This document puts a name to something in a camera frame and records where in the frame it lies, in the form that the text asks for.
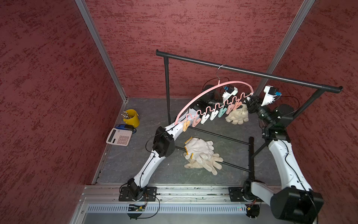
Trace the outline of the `white work glove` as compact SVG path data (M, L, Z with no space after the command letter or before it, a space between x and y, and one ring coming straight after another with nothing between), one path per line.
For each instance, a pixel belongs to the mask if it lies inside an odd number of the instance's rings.
M185 142L186 153L184 157L189 160L192 159L199 164L209 160L214 154L214 147L212 141L204 141L203 139L190 138Z

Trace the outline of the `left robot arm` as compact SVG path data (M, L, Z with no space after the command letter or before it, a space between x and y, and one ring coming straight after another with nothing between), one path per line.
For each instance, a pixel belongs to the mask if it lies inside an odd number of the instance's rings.
M153 148L150 157L144 164L141 171L127 181L125 186L128 188L130 196L134 201L146 199L146 187L153 173L160 163L169 157L175 150L175 140L189 127L195 127L200 122L205 122L211 116L216 117L218 111L211 111L215 104L222 103L222 98L215 98L215 90L207 85L204 89L205 94L197 98L189 106L185 107L186 112L180 114L178 122L173 122L167 127L159 127L152 137ZM206 169L213 175L222 169L223 158L214 152L213 142L205 141L196 137L191 137L185 142L184 158L187 164L186 169Z

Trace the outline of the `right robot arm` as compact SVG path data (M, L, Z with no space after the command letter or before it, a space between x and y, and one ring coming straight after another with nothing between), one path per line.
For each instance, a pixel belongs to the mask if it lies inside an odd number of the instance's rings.
M301 172L286 131L289 122L293 120L294 108L281 104L271 110L255 95L247 98L245 105L249 113L256 113L264 123L262 131L265 143L258 150L250 152L249 169L254 170L255 156L267 147L274 157L282 189L274 193L251 174L241 190L243 199L248 202L261 199L270 206L273 216L279 220L295 224L319 223L318 215L324 200Z

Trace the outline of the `black clothes rack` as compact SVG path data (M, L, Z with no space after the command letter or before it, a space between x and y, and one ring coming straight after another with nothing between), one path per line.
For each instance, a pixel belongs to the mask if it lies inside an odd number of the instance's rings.
M166 77L166 93L167 93L167 102L170 101L170 92L169 92L169 59L180 60L189 63L200 64L209 67L215 67L217 69L224 69L228 71L234 71L242 74L253 75L256 77L267 78L269 80L276 80L284 83L304 86L308 88L315 89L315 92L312 96L303 104L300 105L296 110L293 110L288 105L280 105L277 107L275 111L271 111L267 106L269 104L274 103L277 99L279 99L282 95L278 92L277 88L272 86L265 87L265 96L263 99L259 97L258 94L250 92L249 94L242 93L239 98L236 96L228 97L228 99L224 99L222 103L203 103L200 98L205 95L210 94L220 87L229 87L232 84L235 84L235 81L228 81L225 83L218 83L209 89L202 91L201 94L196 96L187 106L185 106L180 113L177 115L176 120L174 122L175 125L183 122L187 122L191 118L200 118L204 119L205 115L207 115L210 111L215 111L217 108L224 108L226 112L228 112L229 108L231 108L232 104L239 104L244 102L248 107L249 113L258 114L260 120L263 121L264 127L263 130L263 138L265 139L265 143L258 149L254 150L253 138L249 140L249 167L246 171L249 173L249 178L254 179L255 177L255 166L254 166L254 158L269 145L270 140L286 140L289 141L289 137L287 135L286 128L292 123L300 114L303 113L315 100L317 100L322 94L325 92L331 93L341 93L343 87L334 87L330 85L316 84L312 82L306 82L301 80L296 80L292 78L285 78L281 76L274 76L268 73L256 72L251 70L245 70L238 67L228 66L228 65L219 65L217 63L198 60L194 58L178 56L166 52L162 52L157 50L156 55L159 57L163 57L164 65L165 65L165 77Z

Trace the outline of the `right controller board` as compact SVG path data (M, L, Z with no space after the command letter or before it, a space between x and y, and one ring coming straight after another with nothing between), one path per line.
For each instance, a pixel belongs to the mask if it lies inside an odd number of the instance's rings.
M259 215L260 215L260 205L258 204L254 204L254 205L250 205L247 206L246 208L246 216L249 217L250 219L256 219Z

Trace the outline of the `controller board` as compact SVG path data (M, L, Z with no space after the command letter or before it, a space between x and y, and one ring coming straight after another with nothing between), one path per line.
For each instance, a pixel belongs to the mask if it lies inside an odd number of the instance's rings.
M128 212L144 212L145 209L146 209L146 205L130 204L128 206Z
M254 204L254 205L250 205L247 206L246 208L246 216L249 217L250 219L256 219L259 215L260 215L260 205L258 204Z

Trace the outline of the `yellow cup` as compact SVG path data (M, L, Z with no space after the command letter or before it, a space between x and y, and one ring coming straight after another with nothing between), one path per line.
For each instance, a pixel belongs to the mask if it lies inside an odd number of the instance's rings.
M135 110L133 109L126 110L122 112L121 115L125 124L131 125L134 128L137 128L140 125L139 115Z

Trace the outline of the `blue stapler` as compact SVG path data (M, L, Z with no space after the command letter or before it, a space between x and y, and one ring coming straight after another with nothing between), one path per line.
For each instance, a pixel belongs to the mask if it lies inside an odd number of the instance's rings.
M128 124L117 124L115 126L116 129L119 130L127 130L127 131L132 131L133 133L136 133L136 128L132 125L128 125Z

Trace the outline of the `pink calculator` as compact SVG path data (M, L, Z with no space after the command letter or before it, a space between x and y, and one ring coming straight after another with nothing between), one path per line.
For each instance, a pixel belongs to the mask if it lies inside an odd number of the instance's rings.
M113 128L107 137L106 143L117 146L128 146L131 136L132 131L130 130Z

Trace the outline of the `left controller board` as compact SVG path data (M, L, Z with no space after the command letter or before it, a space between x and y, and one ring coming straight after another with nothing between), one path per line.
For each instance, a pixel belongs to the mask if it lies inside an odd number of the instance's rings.
M144 212L145 209L146 209L146 205L130 204L128 206L128 212Z

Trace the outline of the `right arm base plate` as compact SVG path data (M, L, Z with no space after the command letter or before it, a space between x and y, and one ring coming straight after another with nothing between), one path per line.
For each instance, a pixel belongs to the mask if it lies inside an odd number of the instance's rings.
M244 193L243 187L229 187L229 197L231 202L243 202L243 203L252 203L262 202L262 200L252 194Z

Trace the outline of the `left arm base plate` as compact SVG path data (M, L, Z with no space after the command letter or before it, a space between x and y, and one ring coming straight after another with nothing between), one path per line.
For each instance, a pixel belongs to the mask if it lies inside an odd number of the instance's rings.
M133 191L128 186L120 188L118 201L120 202L155 202L157 187L146 187Z

